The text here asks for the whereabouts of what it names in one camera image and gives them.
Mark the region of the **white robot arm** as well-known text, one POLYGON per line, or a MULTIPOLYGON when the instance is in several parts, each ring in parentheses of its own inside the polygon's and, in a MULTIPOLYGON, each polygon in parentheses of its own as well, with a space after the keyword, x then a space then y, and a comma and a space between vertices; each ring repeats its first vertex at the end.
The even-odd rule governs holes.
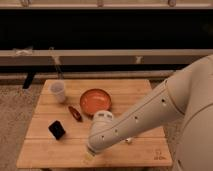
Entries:
POLYGON ((213 171, 213 55, 165 79, 118 117, 96 113, 87 149, 99 154, 178 118, 183 123, 172 171, 213 171))

